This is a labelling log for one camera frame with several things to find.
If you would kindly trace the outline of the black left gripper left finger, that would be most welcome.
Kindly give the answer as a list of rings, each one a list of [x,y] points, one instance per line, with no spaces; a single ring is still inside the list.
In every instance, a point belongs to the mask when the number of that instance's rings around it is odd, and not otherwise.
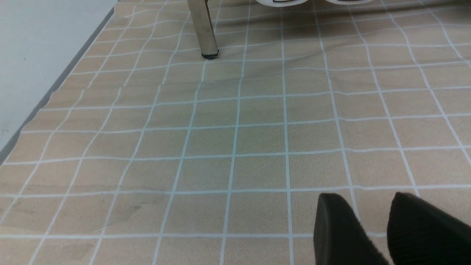
[[[316,265],[388,265],[338,194],[320,194],[313,234]]]

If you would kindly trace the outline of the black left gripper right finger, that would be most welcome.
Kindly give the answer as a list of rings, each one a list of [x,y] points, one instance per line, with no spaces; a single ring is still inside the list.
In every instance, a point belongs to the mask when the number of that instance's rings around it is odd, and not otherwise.
[[[469,265],[471,228],[413,194],[397,192],[387,222],[387,248],[395,265]]]

